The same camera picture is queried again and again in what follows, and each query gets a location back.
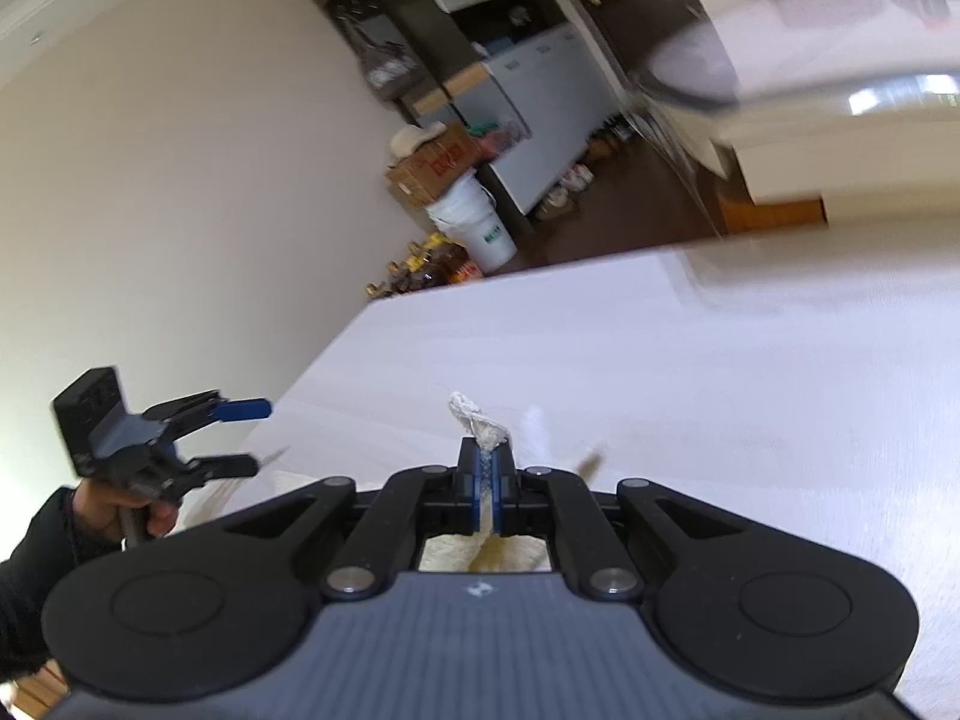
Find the person's left forearm black sleeve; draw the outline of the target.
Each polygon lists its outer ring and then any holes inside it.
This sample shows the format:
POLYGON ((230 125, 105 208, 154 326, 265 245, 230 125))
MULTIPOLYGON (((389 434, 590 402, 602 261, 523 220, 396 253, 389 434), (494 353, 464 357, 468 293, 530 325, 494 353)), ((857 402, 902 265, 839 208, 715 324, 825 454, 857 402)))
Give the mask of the person's left forearm black sleeve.
POLYGON ((43 608, 53 587, 76 567, 71 539, 71 491, 60 488, 32 517, 2 562, 2 681, 36 673, 49 660, 43 608))

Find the person's left hand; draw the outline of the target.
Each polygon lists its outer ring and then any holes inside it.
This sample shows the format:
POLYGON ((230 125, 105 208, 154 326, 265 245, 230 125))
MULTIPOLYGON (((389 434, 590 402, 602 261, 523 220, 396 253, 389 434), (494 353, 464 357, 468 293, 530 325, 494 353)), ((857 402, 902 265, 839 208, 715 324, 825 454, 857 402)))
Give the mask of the person's left hand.
POLYGON ((110 486, 102 479, 83 479, 71 495, 71 511, 78 527, 93 538, 119 543, 122 533, 121 515, 147 511, 146 531, 151 536, 164 536, 176 527, 179 507, 164 500, 129 493, 110 486))

